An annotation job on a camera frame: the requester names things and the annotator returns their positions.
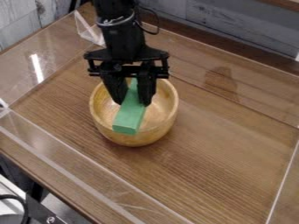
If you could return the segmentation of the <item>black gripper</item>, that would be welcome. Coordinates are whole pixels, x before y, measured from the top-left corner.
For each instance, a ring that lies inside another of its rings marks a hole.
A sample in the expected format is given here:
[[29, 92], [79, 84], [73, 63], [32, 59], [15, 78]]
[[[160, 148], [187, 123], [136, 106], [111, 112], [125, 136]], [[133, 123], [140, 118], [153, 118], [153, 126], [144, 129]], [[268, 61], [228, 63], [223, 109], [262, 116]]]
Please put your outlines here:
[[[147, 45], [145, 29], [135, 17], [100, 17], [97, 27], [103, 31], [105, 48], [84, 54], [89, 75], [100, 76], [113, 102], [121, 104], [128, 90], [127, 77], [137, 74], [139, 101], [147, 107], [156, 92], [156, 78], [169, 76], [169, 54]], [[149, 72], [133, 66], [135, 62], [149, 64]]]

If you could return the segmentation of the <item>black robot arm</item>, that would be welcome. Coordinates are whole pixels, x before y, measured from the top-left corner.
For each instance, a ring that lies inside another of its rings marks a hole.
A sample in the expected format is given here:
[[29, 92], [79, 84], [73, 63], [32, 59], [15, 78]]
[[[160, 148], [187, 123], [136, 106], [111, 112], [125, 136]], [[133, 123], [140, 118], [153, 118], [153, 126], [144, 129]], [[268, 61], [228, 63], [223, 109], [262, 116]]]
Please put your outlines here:
[[121, 104], [127, 91], [127, 78], [136, 78], [139, 102], [147, 107], [156, 92], [156, 80], [169, 77], [168, 52], [145, 43], [136, 0], [92, 0], [97, 14], [105, 48], [85, 52], [88, 73], [99, 76], [115, 103]]

